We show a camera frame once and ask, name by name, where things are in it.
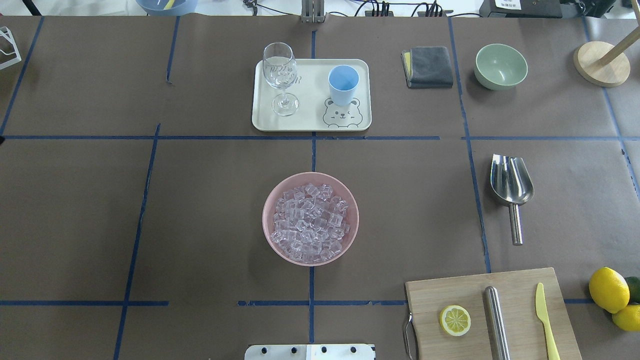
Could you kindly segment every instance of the cutting board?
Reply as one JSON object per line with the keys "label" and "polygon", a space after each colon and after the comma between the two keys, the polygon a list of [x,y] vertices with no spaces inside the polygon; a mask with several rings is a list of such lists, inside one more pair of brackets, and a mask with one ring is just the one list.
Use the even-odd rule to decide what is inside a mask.
{"label": "cutting board", "polygon": [[[539,282],[545,286],[549,320],[560,358],[582,359],[553,268],[405,283],[419,359],[493,359],[483,304],[484,289],[491,285],[498,289],[511,358],[546,360],[545,332],[536,316],[535,305]],[[471,316],[471,328],[463,336],[451,336],[440,328],[441,310],[454,304],[467,309]]]}

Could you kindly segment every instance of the wine glass stem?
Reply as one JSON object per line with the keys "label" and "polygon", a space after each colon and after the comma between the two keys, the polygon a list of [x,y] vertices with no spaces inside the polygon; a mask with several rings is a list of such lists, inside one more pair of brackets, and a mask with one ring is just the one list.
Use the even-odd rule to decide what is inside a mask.
{"label": "wine glass stem", "polygon": [[289,105],[289,97],[287,96],[286,88],[282,89],[282,100],[280,100],[280,105],[283,107]]}

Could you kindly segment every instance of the folded towel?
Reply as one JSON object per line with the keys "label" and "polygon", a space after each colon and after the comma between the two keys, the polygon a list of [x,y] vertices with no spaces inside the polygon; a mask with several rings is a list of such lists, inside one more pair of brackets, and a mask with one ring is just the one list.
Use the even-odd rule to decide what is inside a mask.
{"label": "folded towel", "polygon": [[444,46],[412,47],[402,52],[406,85],[410,88],[450,88],[453,72]]}

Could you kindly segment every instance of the cartoon bear face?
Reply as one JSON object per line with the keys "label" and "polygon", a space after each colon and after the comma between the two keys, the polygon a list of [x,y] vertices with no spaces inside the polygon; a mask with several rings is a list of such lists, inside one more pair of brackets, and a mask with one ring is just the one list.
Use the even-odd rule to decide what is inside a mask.
{"label": "cartoon bear face", "polygon": [[360,113],[360,100],[355,97],[345,106],[336,105],[331,98],[324,101],[326,112],[322,120],[331,128],[341,127],[358,127],[362,123],[362,114]]}

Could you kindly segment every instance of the black box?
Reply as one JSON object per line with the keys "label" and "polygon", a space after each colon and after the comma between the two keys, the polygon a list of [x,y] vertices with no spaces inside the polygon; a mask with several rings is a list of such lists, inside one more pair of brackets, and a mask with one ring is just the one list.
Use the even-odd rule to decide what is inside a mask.
{"label": "black box", "polygon": [[560,0],[484,0],[483,17],[546,17],[560,19]]}

